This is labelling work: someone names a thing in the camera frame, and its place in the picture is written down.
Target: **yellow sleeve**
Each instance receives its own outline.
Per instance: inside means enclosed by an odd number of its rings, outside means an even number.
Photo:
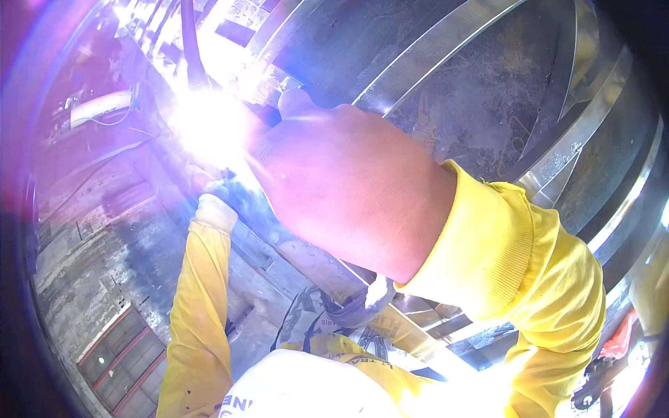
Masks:
[[[213,195],[200,197],[170,312],[167,370],[158,418],[208,417],[232,387],[225,336],[230,231],[237,214]]]
[[[508,417],[553,417],[569,402],[599,341],[605,294],[599,262],[560,225],[557,211],[528,203],[508,183],[458,177],[448,221],[424,265],[400,292],[462,307],[472,320],[520,330],[506,362],[522,357]]]

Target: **yellow long-sleeve shirt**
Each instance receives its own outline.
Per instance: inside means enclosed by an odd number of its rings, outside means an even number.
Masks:
[[[520,336],[506,361],[523,362],[504,415],[553,417],[571,398],[599,340],[605,315],[601,266],[560,226],[555,210],[531,205],[522,189],[479,183],[452,161],[442,166],[458,178],[451,213],[418,274],[397,289],[460,306],[473,320],[514,324]],[[215,415],[233,385],[224,326],[229,233],[236,220],[216,198],[200,200],[170,313],[158,418]],[[341,362],[363,353],[342,336],[313,337],[311,346],[312,353]],[[408,404],[402,396],[418,397],[431,384],[379,362],[354,365],[405,416],[411,411],[403,410]]]

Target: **hand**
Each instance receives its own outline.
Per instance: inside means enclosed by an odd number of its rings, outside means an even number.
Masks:
[[[446,224],[455,176],[378,114],[321,109],[304,90],[284,93],[279,111],[248,149],[279,220],[348,262],[412,279]]]

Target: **gloved hand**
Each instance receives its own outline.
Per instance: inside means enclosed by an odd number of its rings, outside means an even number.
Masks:
[[[378,114],[321,109],[304,90],[284,93],[279,111],[248,145],[279,220],[348,262],[412,279],[448,219],[455,175]]]

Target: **welder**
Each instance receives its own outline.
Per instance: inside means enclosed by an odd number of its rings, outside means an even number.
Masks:
[[[514,185],[481,183],[453,161],[437,165],[379,115],[321,109],[302,90],[285,93],[279,110],[282,121],[247,145],[279,220],[391,278],[398,292],[518,328],[505,363],[519,367],[506,387],[459,388],[476,400],[470,416],[497,392],[505,394],[495,406],[501,416],[569,408],[599,340],[605,294],[599,262],[558,213],[530,204]],[[458,388],[365,352],[343,332],[277,344],[233,382],[224,327],[236,220],[218,198],[201,196],[170,313],[158,418],[460,416],[448,403]]]

